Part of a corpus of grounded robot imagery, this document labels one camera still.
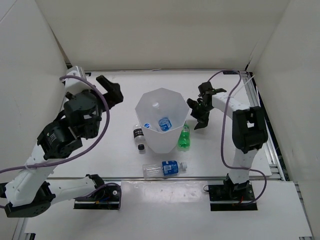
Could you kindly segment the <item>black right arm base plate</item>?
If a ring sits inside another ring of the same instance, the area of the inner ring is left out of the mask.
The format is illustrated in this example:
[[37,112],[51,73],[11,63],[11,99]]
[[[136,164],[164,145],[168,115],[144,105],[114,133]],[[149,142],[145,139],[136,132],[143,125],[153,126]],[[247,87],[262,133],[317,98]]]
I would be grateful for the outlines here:
[[253,186],[249,183],[241,190],[233,191],[226,183],[207,184],[203,190],[209,194],[211,212],[257,211]]

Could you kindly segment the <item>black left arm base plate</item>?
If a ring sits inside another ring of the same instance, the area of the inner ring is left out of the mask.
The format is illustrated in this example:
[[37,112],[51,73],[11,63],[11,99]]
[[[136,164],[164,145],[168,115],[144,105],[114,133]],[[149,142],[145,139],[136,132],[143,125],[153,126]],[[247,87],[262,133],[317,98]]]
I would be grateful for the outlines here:
[[121,185],[115,182],[106,183],[102,189],[88,197],[74,201],[75,210],[120,210],[122,199]]

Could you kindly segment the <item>clear unlabelled plastic bottle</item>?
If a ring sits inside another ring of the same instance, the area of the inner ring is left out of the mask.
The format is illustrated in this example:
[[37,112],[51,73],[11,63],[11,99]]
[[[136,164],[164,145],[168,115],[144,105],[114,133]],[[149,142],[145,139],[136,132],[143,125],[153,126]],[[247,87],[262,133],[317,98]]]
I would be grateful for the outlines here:
[[161,127],[159,126],[159,113],[160,113],[160,104],[155,102],[152,104],[151,110],[151,120],[146,122],[143,126],[147,129],[154,130],[156,132],[161,132]]

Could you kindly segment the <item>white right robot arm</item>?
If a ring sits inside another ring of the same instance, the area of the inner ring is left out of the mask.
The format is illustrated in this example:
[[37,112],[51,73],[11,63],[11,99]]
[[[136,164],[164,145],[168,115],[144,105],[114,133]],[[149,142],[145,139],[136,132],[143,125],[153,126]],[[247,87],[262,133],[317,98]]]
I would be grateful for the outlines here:
[[230,200],[238,199],[249,188],[249,173],[253,160],[268,140],[264,111],[259,106],[248,106],[234,99],[223,88],[215,89],[207,81],[199,87],[197,100],[187,99],[191,108],[191,116],[197,120],[195,129],[208,126],[210,111],[218,109],[223,113],[222,121],[232,121],[231,137],[235,146],[232,165],[227,164],[224,156],[224,140],[226,126],[222,126],[220,155],[221,161],[229,169],[224,180],[224,193]]

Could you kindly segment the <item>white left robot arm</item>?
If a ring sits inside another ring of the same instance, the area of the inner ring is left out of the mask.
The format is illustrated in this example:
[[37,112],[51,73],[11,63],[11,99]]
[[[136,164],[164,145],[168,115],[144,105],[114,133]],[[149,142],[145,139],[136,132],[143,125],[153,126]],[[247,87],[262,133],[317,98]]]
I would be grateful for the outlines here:
[[102,140],[107,130],[100,128],[101,121],[108,123],[110,109],[124,99],[118,83],[98,76],[96,81],[105,89],[101,93],[78,66],[70,68],[60,81],[65,89],[61,111],[41,131],[26,163],[17,167],[18,175],[0,185],[8,218],[33,218],[68,200],[75,200],[76,209],[118,210],[121,206],[121,186],[106,183],[97,174],[48,180],[58,165],[79,157],[76,150],[82,148],[83,140],[92,139],[95,145]]

